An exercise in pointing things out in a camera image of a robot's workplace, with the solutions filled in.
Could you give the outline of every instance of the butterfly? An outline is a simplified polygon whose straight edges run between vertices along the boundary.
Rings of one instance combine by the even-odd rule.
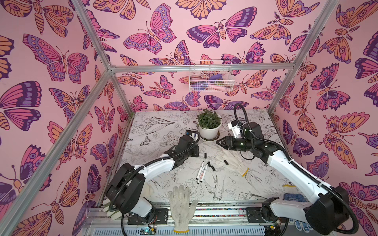
[[[373,75],[367,82],[373,83],[378,81],[378,57],[376,51],[378,48],[378,32],[375,33],[372,39],[369,40],[365,50],[364,55],[374,59],[370,60],[368,58],[359,58],[355,62],[355,67],[357,68],[356,79],[365,78],[367,76]],[[378,106],[378,83],[371,86],[368,90],[365,91],[364,96],[369,97],[373,100],[373,104]]]
[[[92,24],[93,24],[93,27],[94,27],[94,30],[96,31],[96,34],[97,36],[99,37],[100,39],[100,43],[103,47],[103,49],[105,51],[109,51],[109,52],[117,52],[116,49],[114,49],[112,46],[109,46],[108,44],[104,43],[106,42],[106,39],[104,38],[108,38],[108,39],[117,39],[119,38],[119,35],[116,35],[115,33],[112,33],[110,32],[109,30],[106,30],[106,29],[101,29],[101,25],[97,22],[97,19],[95,18],[95,16],[93,15],[93,12],[90,11],[90,10],[87,10],[87,14],[89,16],[89,19],[91,20]],[[77,18],[79,19],[79,22],[80,22],[80,25],[81,27],[83,28],[83,32],[84,32],[84,45],[83,45],[83,49],[87,49],[89,47],[89,45],[91,45],[91,47],[93,47],[93,44],[92,44],[92,41],[90,39],[90,37],[88,36],[88,32],[87,30],[84,28],[84,25],[83,23],[81,22],[79,16],[77,16]],[[96,52],[96,49],[93,49],[93,55],[94,55],[94,60],[96,61],[97,60],[97,52]]]
[[[141,96],[134,97],[133,103],[130,101],[131,110],[133,112],[141,111],[147,109],[148,105],[145,103]]]
[[[278,88],[280,87],[282,80],[280,80],[280,77],[275,77],[272,80],[272,83],[270,84],[270,89],[266,88],[267,91],[257,92],[253,93],[251,97],[256,97],[257,99],[267,100],[270,101],[274,98],[274,95],[276,94]]]
[[[288,99],[290,99],[289,94],[294,89],[294,86],[295,86],[295,82],[293,81],[291,84],[289,84],[285,93],[282,95],[282,98],[278,102],[280,107],[283,108],[284,111],[287,111],[288,114],[290,112],[290,103],[289,103],[289,100],[288,100]]]
[[[147,0],[136,0],[140,5],[151,10],[150,5]],[[120,1],[109,1],[109,0],[95,0],[93,7],[100,11],[121,13],[119,16],[126,20],[131,20],[136,14],[136,9],[133,0],[120,0]]]
[[[9,55],[14,49],[14,40],[8,39],[0,35],[0,57]],[[0,80],[9,78],[9,72],[12,71],[11,65],[7,58],[0,58]]]
[[[190,12],[194,18],[201,20],[207,19],[209,13],[212,10],[222,10],[222,7],[226,5],[227,0],[178,0],[176,5],[180,8],[191,9]]]
[[[198,107],[201,105],[200,101],[198,99],[200,98],[200,92],[189,92],[185,99],[181,101],[177,100],[177,102],[169,102],[164,105],[164,108],[166,109],[172,109],[172,110],[180,110],[180,111],[188,111],[191,107]]]
[[[323,71],[321,72],[320,76],[316,76],[316,78],[311,82],[311,88],[313,90],[322,90],[317,94],[322,95],[316,102],[316,108],[318,110],[324,111],[330,107],[331,109],[334,109],[336,111],[337,108],[339,108],[342,104],[346,104],[347,101],[349,101],[350,99],[350,96],[344,92],[330,90],[332,89],[331,86],[337,81],[335,80],[332,83],[338,69],[338,63],[323,68]]]
[[[287,55],[284,55],[286,57],[286,59],[277,54],[277,53],[273,53],[272,55],[270,55],[270,60],[272,61],[272,63],[293,63],[294,60],[295,60],[295,55],[291,55],[290,57],[288,57]]]
[[[109,132],[112,130],[112,124],[114,122],[114,114],[115,114],[115,109],[113,108],[109,112],[109,107],[108,110],[105,112],[105,108],[102,107],[102,111],[98,107],[94,107],[94,112],[97,115],[97,122],[99,125],[101,125],[101,131],[105,133],[105,130],[109,129]]]
[[[343,164],[346,164],[349,168],[357,169],[357,163],[354,156],[342,139],[344,139],[345,136],[354,136],[345,135],[345,133],[351,132],[362,126],[369,117],[370,116],[364,112],[348,113],[341,116],[341,118],[332,116],[326,121],[329,133],[324,136],[323,142],[320,142],[319,145],[323,143],[328,150],[333,150],[333,153]]]
[[[268,24],[274,24],[255,33],[251,34],[250,37],[252,39],[259,39],[259,40],[267,40],[273,37],[274,40],[278,39],[285,39],[285,44],[289,45],[291,35],[287,28],[283,25],[292,25],[294,22],[290,19],[285,19],[285,17],[300,17],[306,15],[313,11],[320,3],[315,3],[310,7],[305,7],[301,1],[297,1],[294,3],[295,0],[276,0],[276,5],[278,11],[280,12],[282,19],[280,18],[280,14],[274,12],[275,20],[269,21]]]
[[[150,142],[151,142],[151,140],[148,138],[148,136],[146,136],[144,138],[144,142],[141,143],[139,146],[148,145]]]
[[[154,97],[157,97],[157,98],[163,97],[163,98],[169,99],[170,98],[169,95],[171,95],[172,93],[173,94],[176,93],[176,90],[173,89],[173,84],[169,83],[167,77],[165,77],[163,75],[160,76],[161,87],[158,84],[158,82],[154,82],[154,83],[155,83],[156,87],[150,86],[150,89],[154,89],[154,90],[146,91],[143,94],[145,94],[147,96],[154,96]]]
[[[297,75],[301,74],[301,81],[306,78],[308,74],[311,74],[312,72],[316,71],[318,68],[314,64],[307,64],[311,62],[306,62],[307,58],[301,63],[301,66],[299,67]]]
[[[291,145],[294,145],[293,153],[302,157],[302,153],[303,155],[310,155],[314,152],[314,148],[311,144],[302,138],[298,138],[298,135],[293,131],[291,125],[286,120],[283,120],[282,122],[282,130],[284,132],[283,138],[285,139],[286,144],[288,145],[291,142]]]
[[[240,103],[243,107],[248,106],[248,102],[241,102],[241,101],[236,101],[236,102],[230,102],[230,100],[224,100],[214,96],[214,95],[205,95],[204,96],[205,102],[208,104],[207,108],[211,108],[213,110],[233,110],[234,106],[238,103]]]
[[[344,38],[344,35],[349,41],[352,41],[353,37],[350,33],[359,28],[359,26],[355,25],[371,16],[377,10],[377,1],[364,2],[357,8],[357,10],[352,7],[347,9],[345,12],[341,11],[341,5],[339,5],[336,10],[336,21],[345,29],[336,29],[335,34],[337,34],[339,37],[326,41],[319,48],[318,53],[323,49],[327,49],[330,54],[334,53],[334,56],[337,60],[345,63],[350,63],[352,56],[350,53],[348,41]]]
[[[60,134],[63,132],[63,128],[58,125],[55,122],[50,121],[49,126],[47,127],[49,130],[49,137],[50,141],[52,143],[55,143],[58,138],[60,137]],[[59,170],[60,165],[63,163],[66,163],[71,159],[71,157],[75,156],[79,159],[85,159],[85,154],[87,153],[87,145],[89,143],[89,140],[91,139],[92,135],[92,124],[87,125],[83,128],[83,130],[75,137],[73,137],[70,142],[68,143],[67,147],[64,149],[63,153],[59,157],[59,165],[56,167],[56,170]]]
[[[80,181],[80,174],[81,174],[81,167],[76,168],[73,173],[71,174],[70,178],[68,179],[62,194],[58,202],[56,202],[56,198],[50,204],[42,203],[35,207],[32,207],[31,210],[34,210],[36,207],[40,205],[47,205],[51,206],[51,210],[44,211],[42,213],[36,214],[32,217],[29,217],[20,223],[17,224],[15,230],[12,233],[12,236],[19,236],[19,235],[47,235],[50,227],[51,222],[53,219],[53,214],[56,221],[63,225],[64,224],[64,215],[62,207],[71,207],[73,206],[79,199],[80,196],[80,189],[79,181]]]
[[[41,148],[38,148],[35,145],[30,145],[26,149],[21,160],[19,179],[16,176],[14,165],[12,165],[12,169],[14,171],[13,179],[0,174],[1,177],[13,181],[13,186],[0,182],[0,220],[3,218],[3,216],[17,197],[16,191],[13,189],[13,187],[20,193],[44,158],[45,154],[41,153]],[[50,177],[51,174],[47,177],[45,183],[42,185],[39,191],[43,191],[45,190],[45,188],[50,186]]]
[[[266,51],[262,48],[262,44],[259,42],[255,42],[248,50],[247,55],[241,57],[239,53],[237,54],[239,57],[231,55],[231,54],[222,54],[221,60],[223,60],[222,64],[240,64],[240,63],[263,63],[262,56],[266,53]],[[234,76],[239,74],[240,70],[233,71]]]
[[[328,179],[322,179],[327,175],[328,169],[330,167],[328,154],[322,152],[319,156],[315,157],[313,162],[306,162],[307,170],[315,175],[321,180],[325,181]]]
[[[108,144],[97,144],[91,148],[91,155],[95,157],[96,160],[100,159],[101,166],[104,167],[108,161],[108,157],[112,159],[115,155],[115,146],[117,145],[117,133],[113,134]]]
[[[259,88],[262,85],[262,79],[264,78],[265,74],[268,72],[266,69],[259,70],[258,72],[254,73],[251,77],[249,77],[245,83],[243,83],[244,78],[248,76],[247,74],[244,78],[243,81],[239,82],[238,85],[234,85],[234,88],[232,89],[231,92],[227,92],[227,96],[234,96],[239,92],[239,88],[242,90],[243,93],[247,94],[247,88]]]
[[[65,74],[68,73],[72,82],[81,83],[81,72],[86,71],[86,66],[89,64],[86,55],[76,52],[66,57],[61,52],[62,56],[60,56],[53,46],[30,34],[24,34],[23,43],[33,51],[36,60],[47,65],[52,81],[63,81]]]
[[[43,33],[45,28],[45,21],[42,16],[46,18],[47,23],[51,29],[59,36],[66,37],[68,34],[67,26],[73,19],[73,12],[65,6],[45,6],[41,7],[42,1],[32,2],[27,0],[12,0],[12,1],[0,1],[3,8],[10,14],[17,17],[27,17],[34,7],[36,13],[34,14],[35,21],[39,32]]]
[[[119,118],[122,122],[129,119],[129,114],[127,113],[127,111],[124,108],[119,106],[119,107],[117,107],[117,111],[119,113]]]
[[[95,164],[89,167],[88,178],[87,178],[87,192],[84,193],[84,200],[91,200],[96,197],[95,192],[101,188],[101,175],[99,175],[98,169]]]
[[[169,28],[173,22],[169,12],[170,7],[165,3],[158,6],[151,16],[151,30],[147,28],[147,33],[130,35],[125,42],[123,42],[123,45],[125,45],[127,49],[134,48],[138,51],[147,49],[147,51],[156,55],[162,48],[159,43],[160,41],[170,43],[176,39],[175,34]]]
[[[11,87],[0,97],[0,108],[38,107],[41,96],[41,87],[37,81],[25,81]],[[0,112],[0,127],[9,130],[9,119],[20,130],[28,131],[31,123],[40,117],[40,112],[34,109],[7,109]]]
[[[374,230],[374,226],[363,212],[363,209],[366,210],[367,215],[375,222],[376,217],[370,210],[376,210],[377,205],[375,203],[365,204],[362,201],[373,201],[378,199],[378,186],[375,184],[365,186],[358,182],[352,182],[351,186],[345,182],[342,182],[339,185],[348,192],[349,206],[354,214],[358,216],[358,222],[364,229],[365,233],[368,236],[376,236],[377,234]]]
[[[75,224],[72,229],[72,236],[77,236],[81,228],[84,226],[85,219],[90,208],[96,206],[96,202],[92,200],[85,201],[83,206],[80,208],[79,214],[76,217]]]
[[[306,130],[311,135],[317,137],[318,130],[316,129],[312,120],[308,117],[308,115],[306,115],[306,112],[309,113],[307,111],[307,107],[305,108],[306,100],[307,100],[307,93],[308,93],[308,82],[306,81],[302,85],[301,91],[297,95],[294,96],[294,99],[293,99],[294,106],[298,107],[299,110],[295,111],[293,115],[294,116],[301,115],[297,123],[299,130],[302,130],[302,131]]]
[[[68,124],[75,115],[76,111],[83,104],[84,100],[88,97],[90,89],[89,85],[86,85],[80,90],[78,96],[76,96],[76,93],[75,95],[71,93],[73,97],[68,95],[68,93],[57,88],[49,88],[49,90],[51,92],[51,95],[54,96],[54,99],[58,106],[63,108],[63,112],[67,117]]]
[[[226,35],[228,35],[231,42],[235,43],[238,38],[247,35],[247,30],[239,27],[249,27],[255,19],[256,13],[257,8],[254,6],[245,8],[235,13],[225,24],[222,23],[225,20],[223,19],[220,22],[215,22],[218,23],[218,27],[214,25],[198,25],[189,29],[186,34],[197,43],[202,43],[205,40],[203,42],[204,48],[218,48],[220,38],[226,40]]]

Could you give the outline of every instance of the white flower pot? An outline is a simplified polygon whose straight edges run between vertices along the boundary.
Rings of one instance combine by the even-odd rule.
[[[206,128],[201,128],[201,126],[198,126],[198,131],[200,132],[200,135],[202,138],[211,140],[211,139],[216,138],[216,136],[218,135],[218,130],[221,125],[222,125],[222,118],[220,119],[220,125],[218,127],[213,128],[213,129],[206,129]]]

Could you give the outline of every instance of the pink butterfly wallpaper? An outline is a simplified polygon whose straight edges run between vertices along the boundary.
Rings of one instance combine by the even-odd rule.
[[[356,235],[369,236],[378,233],[377,10],[377,1],[340,1],[292,81],[291,111],[280,102],[274,112],[293,158],[348,191]]]

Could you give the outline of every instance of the potted plant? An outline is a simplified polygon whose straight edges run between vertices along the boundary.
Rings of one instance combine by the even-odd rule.
[[[197,120],[198,131],[202,138],[213,140],[217,137],[222,119],[215,111],[205,109],[201,114],[197,115]]]

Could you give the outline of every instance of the white wire basket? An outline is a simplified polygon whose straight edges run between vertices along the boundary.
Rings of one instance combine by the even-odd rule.
[[[232,64],[222,64],[223,60],[192,60],[189,66],[189,91],[230,92],[234,87]]]

